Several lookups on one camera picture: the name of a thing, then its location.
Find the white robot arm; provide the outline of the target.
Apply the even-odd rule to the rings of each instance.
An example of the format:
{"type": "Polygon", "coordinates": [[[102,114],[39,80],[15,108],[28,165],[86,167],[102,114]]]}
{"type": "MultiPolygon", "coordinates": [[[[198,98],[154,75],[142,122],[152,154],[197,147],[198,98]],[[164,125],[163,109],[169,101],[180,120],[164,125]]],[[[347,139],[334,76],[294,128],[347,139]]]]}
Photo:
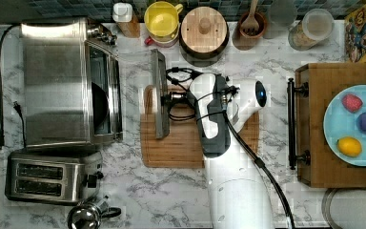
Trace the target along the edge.
{"type": "Polygon", "coordinates": [[[170,133],[173,105],[193,109],[187,116],[199,134],[213,229],[274,229],[273,210],[261,172],[264,162],[239,136],[245,122],[265,107],[264,85],[254,79],[234,83],[217,73],[167,69],[165,56],[151,51],[154,134],[170,133]],[[188,73],[184,87],[171,73],[188,73]]]}

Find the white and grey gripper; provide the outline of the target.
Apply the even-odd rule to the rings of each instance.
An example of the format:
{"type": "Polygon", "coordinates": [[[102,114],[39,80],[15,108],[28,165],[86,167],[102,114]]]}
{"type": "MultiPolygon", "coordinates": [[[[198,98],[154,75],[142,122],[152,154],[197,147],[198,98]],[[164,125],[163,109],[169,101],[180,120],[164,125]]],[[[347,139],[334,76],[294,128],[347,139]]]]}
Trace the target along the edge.
{"type": "Polygon", "coordinates": [[[202,152],[205,157],[215,158],[226,153],[231,145],[231,135],[224,117],[221,98],[229,89],[220,74],[203,73],[195,78],[182,99],[167,102],[168,83],[165,56],[151,50],[152,57],[152,113],[155,115],[155,136],[166,137],[170,132],[168,111],[176,103],[189,105],[194,110],[202,152]]]}

